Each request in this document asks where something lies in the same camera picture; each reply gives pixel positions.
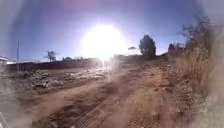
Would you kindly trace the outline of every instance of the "dirt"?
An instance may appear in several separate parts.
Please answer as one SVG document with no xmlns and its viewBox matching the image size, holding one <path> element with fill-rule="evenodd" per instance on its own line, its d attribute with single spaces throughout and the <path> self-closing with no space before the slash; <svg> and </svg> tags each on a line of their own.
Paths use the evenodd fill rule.
<svg viewBox="0 0 224 128">
<path fill-rule="evenodd" d="M 34 128 L 174 128 L 190 104 L 168 80 L 165 60 L 123 66 L 109 78 L 79 86 L 35 93 L 23 101 L 11 127 Z"/>
</svg>

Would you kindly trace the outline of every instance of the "dirt path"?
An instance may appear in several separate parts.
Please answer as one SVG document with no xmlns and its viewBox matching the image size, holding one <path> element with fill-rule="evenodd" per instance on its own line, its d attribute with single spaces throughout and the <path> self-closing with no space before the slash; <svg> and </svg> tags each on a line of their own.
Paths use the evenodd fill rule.
<svg viewBox="0 0 224 128">
<path fill-rule="evenodd" d="M 26 110 L 32 127 L 174 128 L 181 112 L 164 65 L 164 61 L 145 62 L 109 82 L 44 94 L 43 102 Z"/>
</svg>

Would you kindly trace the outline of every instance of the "shrub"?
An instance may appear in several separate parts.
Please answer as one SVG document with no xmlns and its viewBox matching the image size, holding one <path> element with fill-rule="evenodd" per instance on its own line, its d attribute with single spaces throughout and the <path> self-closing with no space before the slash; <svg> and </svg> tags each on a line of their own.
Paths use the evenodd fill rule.
<svg viewBox="0 0 224 128">
<path fill-rule="evenodd" d="M 149 35 L 144 35 L 140 40 L 139 49 L 146 58 L 152 59 L 156 56 L 155 41 Z"/>
<path fill-rule="evenodd" d="M 199 93 L 207 92 L 204 81 L 208 75 L 212 29 L 207 18 L 197 18 L 196 25 L 184 28 L 185 47 L 181 50 L 173 44 L 169 47 L 170 56 L 175 57 L 176 72 L 181 78 L 188 79 L 192 89 Z"/>
</svg>

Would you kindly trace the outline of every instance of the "sky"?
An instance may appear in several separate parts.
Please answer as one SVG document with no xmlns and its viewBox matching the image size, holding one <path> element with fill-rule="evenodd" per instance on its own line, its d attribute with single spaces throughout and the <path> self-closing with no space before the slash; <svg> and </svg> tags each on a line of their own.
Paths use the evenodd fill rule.
<svg viewBox="0 0 224 128">
<path fill-rule="evenodd" d="M 128 47 L 149 34 L 161 54 L 184 42 L 182 27 L 196 12 L 195 0 L 0 0 L 0 55 L 15 60 L 19 41 L 21 60 L 43 60 L 52 50 L 82 56 L 81 40 L 96 24 L 118 29 Z"/>
</svg>

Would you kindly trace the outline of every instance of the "sun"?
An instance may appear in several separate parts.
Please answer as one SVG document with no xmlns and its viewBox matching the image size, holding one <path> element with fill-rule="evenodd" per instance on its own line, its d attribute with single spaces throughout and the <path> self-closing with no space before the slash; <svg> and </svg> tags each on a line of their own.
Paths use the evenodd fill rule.
<svg viewBox="0 0 224 128">
<path fill-rule="evenodd" d="M 111 25 L 94 26 L 83 37 L 81 44 L 84 57 L 97 57 L 103 61 L 127 50 L 125 38 Z"/>
</svg>

